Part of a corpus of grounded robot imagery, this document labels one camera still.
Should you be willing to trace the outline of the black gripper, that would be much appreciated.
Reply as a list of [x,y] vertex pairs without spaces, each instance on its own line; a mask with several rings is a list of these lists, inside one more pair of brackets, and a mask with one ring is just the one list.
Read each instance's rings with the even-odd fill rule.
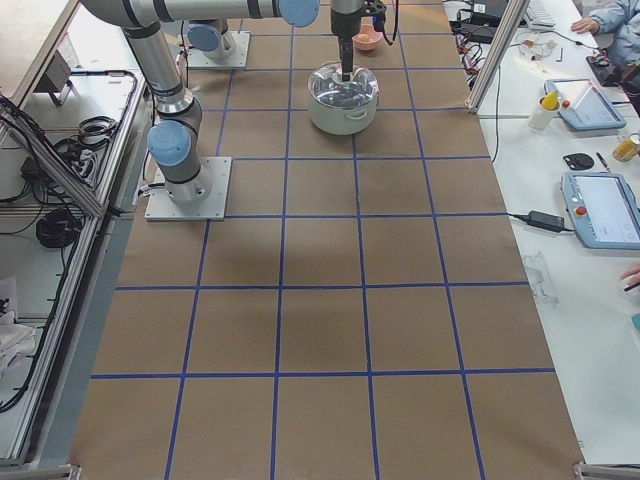
[[331,0],[330,22],[332,33],[340,40],[341,80],[347,82],[353,73],[351,40],[360,31],[361,0]]

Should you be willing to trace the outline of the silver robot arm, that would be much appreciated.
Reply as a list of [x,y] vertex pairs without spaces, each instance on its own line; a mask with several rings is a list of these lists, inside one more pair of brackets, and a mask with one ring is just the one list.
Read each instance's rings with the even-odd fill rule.
[[[213,20],[190,22],[188,38],[192,46],[206,52],[224,53],[224,23],[227,18],[264,18],[267,13],[262,13],[259,1],[246,1],[245,12],[239,13],[238,6],[231,7],[230,1],[223,6],[224,1],[214,2],[214,12],[218,14]],[[318,1],[273,1],[272,17],[284,18],[290,25],[305,27],[313,23],[317,17]],[[353,67],[353,40],[361,26],[364,16],[363,1],[331,1],[331,32],[338,38],[339,58],[341,62],[341,81],[351,79]]]
[[151,128],[147,148],[164,175],[169,198],[178,204],[207,198],[213,175],[205,171],[196,146],[202,109],[186,87],[163,23],[282,18],[294,27],[312,24],[317,1],[84,1],[96,18],[119,27],[156,99],[160,123]]

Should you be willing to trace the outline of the person's hand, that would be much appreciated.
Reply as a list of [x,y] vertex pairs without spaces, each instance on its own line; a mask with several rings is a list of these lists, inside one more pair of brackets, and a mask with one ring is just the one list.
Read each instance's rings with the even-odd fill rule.
[[570,29],[572,32],[575,32],[577,34],[590,33],[592,35],[595,35],[599,32],[600,25],[595,19],[591,17],[583,17],[582,19],[574,22],[571,25]]

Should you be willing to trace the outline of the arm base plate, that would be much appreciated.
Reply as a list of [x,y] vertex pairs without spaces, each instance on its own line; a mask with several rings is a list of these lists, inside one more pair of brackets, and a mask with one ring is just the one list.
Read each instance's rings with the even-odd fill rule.
[[231,157],[201,157],[197,177],[188,183],[165,181],[160,169],[150,192],[145,219],[148,221],[222,221],[225,218],[231,177]]
[[191,43],[188,64],[195,70],[237,70],[246,67],[251,35],[248,31],[224,34],[208,25],[192,25],[187,34]]

